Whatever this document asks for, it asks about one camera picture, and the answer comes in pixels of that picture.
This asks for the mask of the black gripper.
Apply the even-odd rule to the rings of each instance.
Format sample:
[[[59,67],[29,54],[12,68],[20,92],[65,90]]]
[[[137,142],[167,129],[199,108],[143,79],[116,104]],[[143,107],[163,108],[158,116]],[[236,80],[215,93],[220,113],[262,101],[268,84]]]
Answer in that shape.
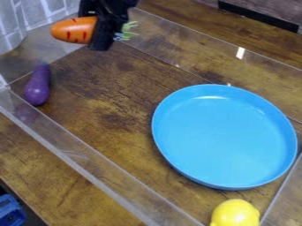
[[[123,25],[128,22],[128,10],[139,0],[80,0],[79,17],[96,16],[88,48],[107,51],[123,37]]]

